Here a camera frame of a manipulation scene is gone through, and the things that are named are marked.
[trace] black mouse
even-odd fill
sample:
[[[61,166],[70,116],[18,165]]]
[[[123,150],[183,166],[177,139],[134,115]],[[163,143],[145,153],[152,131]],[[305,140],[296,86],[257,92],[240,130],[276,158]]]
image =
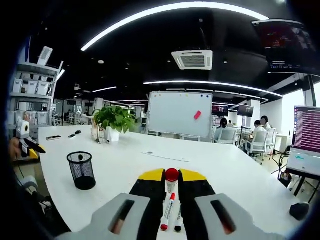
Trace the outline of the black mouse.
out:
[[[292,205],[290,207],[290,215],[298,221],[301,221],[308,214],[309,207],[310,206],[308,203],[297,203],[295,205]]]

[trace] red cap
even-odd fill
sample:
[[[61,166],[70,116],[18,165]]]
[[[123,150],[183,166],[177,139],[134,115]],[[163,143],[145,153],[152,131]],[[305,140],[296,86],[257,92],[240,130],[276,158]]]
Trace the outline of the red cap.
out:
[[[167,230],[167,229],[168,229],[168,226],[167,226],[167,225],[163,225],[163,224],[162,224],[160,228],[161,228],[161,230],[165,231],[165,230]]]
[[[169,168],[167,171],[165,171],[165,179],[168,182],[175,182],[178,180],[179,172],[175,168]]]
[[[175,193],[171,194],[170,200],[173,200],[173,201],[176,200],[176,194]]]

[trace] ceiling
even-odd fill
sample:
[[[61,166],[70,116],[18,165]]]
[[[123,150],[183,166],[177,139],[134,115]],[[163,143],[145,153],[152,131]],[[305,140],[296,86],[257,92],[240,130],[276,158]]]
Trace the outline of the ceiling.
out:
[[[212,84],[144,82],[188,80],[223,82],[267,90],[292,74],[268,74],[268,63],[251,21],[256,18],[220,9],[189,8],[157,13],[111,32],[86,51],[81,48],[104,29],[133,14],[181,1],[91,0],[80,6],[66,1],[58,6],[31,38],[30,61],[36,63],[44,46],[53,48],[48,65],[65,74],[57,83],[55,96],[109,101],[146,100],[151,91],[202,89],[258,96],[258,91]],[[296,20],[279,0],[220,1],[250,9],[269,18]],[[180,70],[171,52],[212,50],[212,70]],[[81,90],[75,92],[74,84]],[[86,94],[82,91],[117,87]],[[292,85],[285,92],[292,92]],[[264,96],[269,100],[274,95]],[[238,104],[243,97],[215,93],[214,101]]]

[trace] mesh pencil holder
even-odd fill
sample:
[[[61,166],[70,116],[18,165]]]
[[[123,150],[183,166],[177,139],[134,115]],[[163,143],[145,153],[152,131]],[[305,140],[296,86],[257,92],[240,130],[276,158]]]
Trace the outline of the mesh pencil holder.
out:
[[[66,159],[69,162],[75,186],[80,190],[89,190],[96,185],[92,168],[92,155],[88,152],[77,151],[70,153]]]

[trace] red magnet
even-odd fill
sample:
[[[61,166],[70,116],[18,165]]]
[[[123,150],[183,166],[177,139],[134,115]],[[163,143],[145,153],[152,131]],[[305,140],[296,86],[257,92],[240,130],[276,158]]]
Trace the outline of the red magnet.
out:
[[[165,179],[168,182],[175,182],[178,180],[179,172],[175,168],[169,168],[167,171],[165,171]]]
[[[197,111],[196,114],[194,115],[194,119],[197,120],[201,116],[201,112]]]

